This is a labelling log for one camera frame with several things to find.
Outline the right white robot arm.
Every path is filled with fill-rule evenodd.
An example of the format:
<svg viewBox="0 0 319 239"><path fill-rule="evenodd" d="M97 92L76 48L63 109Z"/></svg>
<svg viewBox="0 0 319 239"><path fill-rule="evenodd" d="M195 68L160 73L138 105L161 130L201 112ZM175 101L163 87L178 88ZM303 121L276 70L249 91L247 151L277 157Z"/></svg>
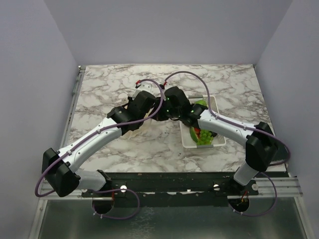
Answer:
<svg viewBox="0 0 319 239"><path fill-rule="evenodd" d="M229 189L240 195L247 189L247 184L260 172L265 172L278 152L278 144L267 123L257 125L244 124L230 118L223 118L207 106L191 103L178 87L164 92L159 112L154 117L157 121L169 118L179 120L185 126L214 132L229 138L246 150L245 162L237 169L229 182Z"/></svg>

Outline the black foam pad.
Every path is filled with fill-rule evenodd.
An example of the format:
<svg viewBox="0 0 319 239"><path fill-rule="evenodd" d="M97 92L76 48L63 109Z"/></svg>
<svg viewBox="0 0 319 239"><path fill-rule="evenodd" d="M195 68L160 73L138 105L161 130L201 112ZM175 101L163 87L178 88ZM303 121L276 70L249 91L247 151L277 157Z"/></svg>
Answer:
<svg viewBox="0 0 319 239"><path fill-rule="evenodd" d="M277 166L285 163L285 160L288 158L289 155L286 147L281 142L277 142L276 146L278 150L275 153L275 156L273 157L270 166Z"/></svg>

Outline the clear zip top bag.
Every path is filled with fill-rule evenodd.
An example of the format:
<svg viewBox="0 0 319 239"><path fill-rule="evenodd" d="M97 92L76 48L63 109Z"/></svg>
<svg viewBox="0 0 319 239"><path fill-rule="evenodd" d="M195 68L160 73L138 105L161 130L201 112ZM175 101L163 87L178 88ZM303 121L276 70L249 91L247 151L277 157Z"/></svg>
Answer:
<svg viewBox="0 0 319 239"><path fill-rule="evenodd" d="M147 118L149 118L154 112L154 107L138 109L130 106L121 109L121 123L126 123L125 125L121 126L122 136L138 130L144 124L144 121L146 121Z"/></svg>

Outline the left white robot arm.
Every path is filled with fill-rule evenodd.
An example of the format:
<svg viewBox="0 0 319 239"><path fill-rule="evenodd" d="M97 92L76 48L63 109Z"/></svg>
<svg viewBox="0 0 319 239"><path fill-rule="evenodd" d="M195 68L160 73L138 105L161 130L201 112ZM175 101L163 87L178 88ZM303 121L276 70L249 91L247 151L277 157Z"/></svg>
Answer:
<svg viewBox="0 0 319 239"><path fill-rule="evenodd" d="M95 128L74 143L43 154L42 174L59 197L65 197L76 189L93 190L98 196L110 191L107 176L101 171L80 170L81 165L99 149L128 131L138 129L145 116L164 97L156 98L147 91L137 91L127 106L114 107Z"/></svg>

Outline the watermelon slice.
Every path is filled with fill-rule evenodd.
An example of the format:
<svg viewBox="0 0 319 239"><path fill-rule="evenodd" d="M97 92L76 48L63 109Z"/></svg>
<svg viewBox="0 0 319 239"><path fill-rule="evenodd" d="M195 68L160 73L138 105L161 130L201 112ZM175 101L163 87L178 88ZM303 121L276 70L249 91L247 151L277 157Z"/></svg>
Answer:
<svg viewBox="0 0 319 239"><path fill-rule="evenodd" d="M197 142L199 141L199 139L200 139L200 133L195 133L194 129L195 129L195 127L190 127L190 128L189 128L189 133L190 133L191 139L192 139L195 143L197 143Z"/></svg>

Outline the aluminium rail frame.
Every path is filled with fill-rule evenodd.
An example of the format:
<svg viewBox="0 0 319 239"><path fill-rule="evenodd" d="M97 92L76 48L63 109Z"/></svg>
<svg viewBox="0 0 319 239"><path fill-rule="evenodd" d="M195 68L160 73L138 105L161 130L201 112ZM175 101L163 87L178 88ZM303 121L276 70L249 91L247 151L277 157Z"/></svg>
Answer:
<svg viewBox="0 0 319 239"><path fill-rule="evenodd" d="M168 89L168 87L166 86L167 85L167 82L169 79L171 79L173 77L173 74L169 74L165 77L164 81L162 84L159 84L158 85L158 89L160 91L160 96L163 96L164 97L164 100L165 100L165 96L164 96L164 92ZM154 117L156 116L156 114L159 112L160 108L161 108L161 105L159 105L158 103L154 106L155 108L155 112L151 114L151 116L149 118L147 118L147 120L155 120ZM223 117L223 118L229 118L229 117L225 117L225 116L222 116L220 113L217 113L219 116ZM276 142L281 142L279 139L277 139L275 137L275 141ZM288 150L287 146L281 142L287 149L287 152L288 152L288 158L285 160L285 163L286 161L290 158L290 151ZM46 180L45 177L43 176L43 174L41 175L41 179L43 180ZM279 195L279 191L278 191L278 187L280 185L280 178L276 177L276 178L271 178L269 177L267 174L266 174L266 171L265 172L260 172L258 173L252 180L255 180L256 181L256 186L257 186L257 190L258 190L258 195L260 195L260 183L262 181L266 181L268 183L270 183L271 185L271 188L272 188L272 191L273 191L273 194L274 194L274 199L277 199L278 198L278 195ZM86 192L87 190L89 189L76 189L76 190L81 190L82 193ZM249 203L250 203L250 198L253 198L254 196L245 196L243 195L240 199L234 199L234 198L230 198L228 200L228 205L227 206L230 206L233 210L233 212L239 214L239 215L242 215L242 216L247 216L247 209L249 208ZM109 217L109 212L114 208L114 206L112 205L106 205L104 207L100 207L98 206L98 204L96 202L93 202L92 201L92 208L94 210L94 213L96 215L99 215L100 217L102 218L108 218Z"/></svg>

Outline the green grape bunch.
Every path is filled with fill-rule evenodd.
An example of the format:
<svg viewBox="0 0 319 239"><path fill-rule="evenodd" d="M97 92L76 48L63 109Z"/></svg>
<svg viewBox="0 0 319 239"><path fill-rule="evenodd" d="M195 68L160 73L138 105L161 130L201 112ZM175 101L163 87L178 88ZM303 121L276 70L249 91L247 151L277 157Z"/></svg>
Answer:
<svg viewBox="0 0 319 239"><path fill-rule="evenodd" d="M211 145L213 141L212 132L208 130L200 130L200 139L197 145Z"/></svg>

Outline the white plastic basket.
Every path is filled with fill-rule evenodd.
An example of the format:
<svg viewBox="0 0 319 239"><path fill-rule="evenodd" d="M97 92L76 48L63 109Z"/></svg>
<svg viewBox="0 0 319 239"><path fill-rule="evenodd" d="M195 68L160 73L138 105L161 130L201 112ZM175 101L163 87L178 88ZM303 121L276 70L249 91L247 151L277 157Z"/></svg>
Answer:
<svg viewBox="0 0 319 239"><path fill-rule="evenodd" d="M191 104L200 103L208 106L207 96L188 96ZM210 97L211 109L216 113L219 113L218 105L214 96ZM212 148L220 147L226 144L226 138L215 132L195 128L187 127L180 122L181 140L182 145L186 149L194 148Z"/></svg>

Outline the green lime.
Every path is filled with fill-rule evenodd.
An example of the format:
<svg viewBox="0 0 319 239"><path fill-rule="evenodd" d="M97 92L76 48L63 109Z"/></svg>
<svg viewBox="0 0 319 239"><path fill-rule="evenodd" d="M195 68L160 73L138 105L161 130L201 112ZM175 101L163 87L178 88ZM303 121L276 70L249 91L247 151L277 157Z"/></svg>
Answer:
<svg viewBox="0 0 319 239"><path fill-rule="evenodd" d="M207 102L205 100L198 100L195 103L207 107Z"/></svg>

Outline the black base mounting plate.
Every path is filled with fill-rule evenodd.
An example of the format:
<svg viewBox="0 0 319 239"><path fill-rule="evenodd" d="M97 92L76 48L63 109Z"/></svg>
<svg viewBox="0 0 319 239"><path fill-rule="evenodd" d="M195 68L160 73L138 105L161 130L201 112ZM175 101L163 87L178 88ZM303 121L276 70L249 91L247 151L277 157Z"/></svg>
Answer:
<svg viewBox="0 0 319 239"><path fill-rule="evenodd" d="M230 198L256 196L256 181L236 186L232 173L108 173L107 184L99 191L82 193L98 206L140 207L226 207Z"/></svg>

